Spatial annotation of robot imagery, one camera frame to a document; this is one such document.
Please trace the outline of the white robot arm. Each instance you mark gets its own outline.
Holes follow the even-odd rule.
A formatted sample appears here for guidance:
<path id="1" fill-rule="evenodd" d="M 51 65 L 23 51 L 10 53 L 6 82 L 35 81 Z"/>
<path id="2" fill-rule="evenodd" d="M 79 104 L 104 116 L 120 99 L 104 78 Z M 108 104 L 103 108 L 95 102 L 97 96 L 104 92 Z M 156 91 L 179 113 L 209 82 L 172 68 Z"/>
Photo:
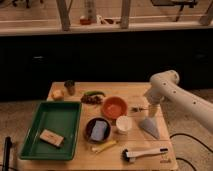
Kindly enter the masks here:
<path id="1" fill-rule="evenodd" d="M 151 87 L 145 97 L 152 105 L 163 97 L 189 111 L 194 118 L 213 134 L 213 103 L 210 103 L 178 86 L 179 74 L 175 70 L 156 73 L 150 77 Z"/>

